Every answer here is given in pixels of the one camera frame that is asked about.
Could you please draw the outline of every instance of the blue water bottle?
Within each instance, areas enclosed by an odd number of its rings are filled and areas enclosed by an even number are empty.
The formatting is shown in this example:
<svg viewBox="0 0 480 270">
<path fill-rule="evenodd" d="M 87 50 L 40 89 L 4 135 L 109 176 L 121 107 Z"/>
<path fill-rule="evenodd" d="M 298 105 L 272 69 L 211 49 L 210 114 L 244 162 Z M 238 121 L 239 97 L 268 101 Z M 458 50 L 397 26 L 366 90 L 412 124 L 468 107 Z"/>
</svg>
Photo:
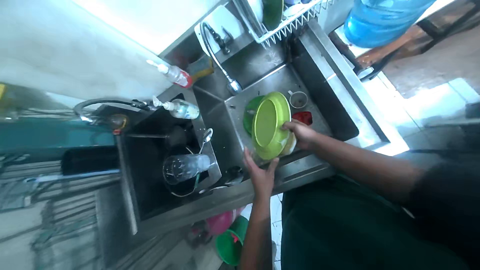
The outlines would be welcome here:
<svg viewBox="0 0 480 270">
<path fill-rule="evenodd" d="M 358 47 L 386 45 L 420 18 L 435 0 L 354 0 L 345 24 L 345 36 Z"/>
</svg>

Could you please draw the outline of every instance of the kitchen faucet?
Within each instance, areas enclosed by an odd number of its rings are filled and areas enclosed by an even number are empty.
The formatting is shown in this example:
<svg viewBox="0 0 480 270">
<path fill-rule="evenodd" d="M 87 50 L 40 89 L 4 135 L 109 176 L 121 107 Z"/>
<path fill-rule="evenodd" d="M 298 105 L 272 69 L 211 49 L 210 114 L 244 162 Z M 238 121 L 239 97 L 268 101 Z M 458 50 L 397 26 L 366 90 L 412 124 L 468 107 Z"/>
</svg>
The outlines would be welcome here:
<svg viewBox="0 0 480 270">
<path fill-rule="evenodd" d="M 209 32 L 212 34 L 215 42 L 218 43 L 218 45 L 220 46 L 220 48 L 222 49 L 222 51 L 224 53 L 225 52 L 227 52 L 227 53 L 230 52 L 230 50 L 226 46 L 227 46 L 227 43 L 229 43 L 229 41 L 232 40 L 232 36 L 228 32 L 226 32 L 225 29 L 223 29 L 224 32 L 227 33 L 227 38 L 222 39 L 220 37 L 220 35 L 218 35 L 207 22 L 202 22 L 201 25 L 200 25 L 200 34 L 202 35 L 202 39 L 204 40 L 205 47 L 207 48 L 208 54 L 210 55 L 210 57 L 213 59 L 213 61 L 217 64 L 217 66 L 220 68 L 220 70 L 223 72 L 223 74 L 227 78 L 227 80 L 228 80 L 227 89 L 229 90 L 229 92 L 233 96 L 235 96 L 238 93 L 240 93 L 243 89 L 242 89 L 241 85 L 236 80 L 232 79 L 228 75 L 227 71 L 222 67 L 222 65 L 220 64 L 218 59 L 215 57 L 215 54 L 213 53 L 212 47 L 210 46 L 210 42 L 208 41 L 208 38 L 206 36 L 205 28 L 207 28 L 209 30 Z"/>
</svg>

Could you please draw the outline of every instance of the teal wall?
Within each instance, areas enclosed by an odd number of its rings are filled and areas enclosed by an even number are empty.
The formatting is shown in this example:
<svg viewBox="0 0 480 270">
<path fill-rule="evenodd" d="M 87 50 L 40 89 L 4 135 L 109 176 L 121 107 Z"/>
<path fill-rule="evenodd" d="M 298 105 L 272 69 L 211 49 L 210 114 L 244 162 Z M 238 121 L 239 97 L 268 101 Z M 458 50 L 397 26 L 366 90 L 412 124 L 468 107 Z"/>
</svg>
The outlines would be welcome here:
<svg viewBox="0 0 480 270">
<path fill-rule="evenodd" d="M 91 126 L 80 120 L 21 118 L 0 123 L 0 154 L 87 146 L 114 145 L 106 126 Z"/>
</svg>

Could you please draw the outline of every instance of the green plate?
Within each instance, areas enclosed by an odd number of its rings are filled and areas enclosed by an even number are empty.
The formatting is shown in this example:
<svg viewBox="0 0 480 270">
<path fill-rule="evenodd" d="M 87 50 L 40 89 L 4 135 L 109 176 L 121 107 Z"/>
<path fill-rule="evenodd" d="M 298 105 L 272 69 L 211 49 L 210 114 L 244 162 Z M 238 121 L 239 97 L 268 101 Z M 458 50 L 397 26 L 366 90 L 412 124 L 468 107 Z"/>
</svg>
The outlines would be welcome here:
<svg viewBox="0 0 480 270">
<path fill-rule="evenodd" d="M 262 99 L 252 126 L 252 143 L 260 158 L 271 160 L 280 155 L 290 133 L 281 127 L 290 120 L 290 106 L 282 93 L 272 92 Z"/>
<path fill-rule="evenodd" d="M 268 31 L 278 27 L 282 21 L 283 0 L 263 0 L 264 25 Z"/>
<path fill-rule="evenodd" d="M 249 135 L 252 135 L 253 117 L 255 116 L 255 114 L 249 114 L 248 111 L 252 110 L 254 112 L 257 112 L 260 101 L 262 101 L 264 97 L 265 96 L 255 97 L 254 99 L 250 100 L 250 102 L 245 106 L 245 111 L 243 112 L 243 128 Z"/>
</svg>

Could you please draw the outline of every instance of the faucet spout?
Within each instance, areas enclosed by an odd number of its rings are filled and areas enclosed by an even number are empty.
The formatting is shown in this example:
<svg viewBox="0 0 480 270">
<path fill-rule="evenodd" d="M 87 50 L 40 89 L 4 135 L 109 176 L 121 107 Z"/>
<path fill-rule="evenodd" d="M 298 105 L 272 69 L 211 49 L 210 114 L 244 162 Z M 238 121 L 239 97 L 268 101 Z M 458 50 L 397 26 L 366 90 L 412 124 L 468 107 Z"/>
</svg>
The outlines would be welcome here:
<svg viewBox="0 0 480 270">
<path fill-rule="evenodd" d="M 215 54 L 213 53 L 212 47 L 210 46 L 210 42 L 207 39 L 205 28 L 207 28 L 207 29 L 212 29 L 212 28 L 207 22 L 202 22 L 200 24 L 200 34 L 202 35 L 202 39 L 204 40 L 205 47 L 207 48 L 208 54 L 210 55 L 210 57 L 213 59 L 213 61 L 216 63 L 216 65 L 220 68 L 222 73 L 227 78 L 227 80 L 228 80 L 228 84 L 227 84 L 228 91 L 230 92 L 231 95 L 235 96 L 238 93 L 240 93 L 243 90 L 243 88 L 237 82 L 237 80 L 232 79 L 228 75 L 227 71 L 222 67 L 222 65 L 220 64 L 218 59 L 215 57 Z"/>
</svg>

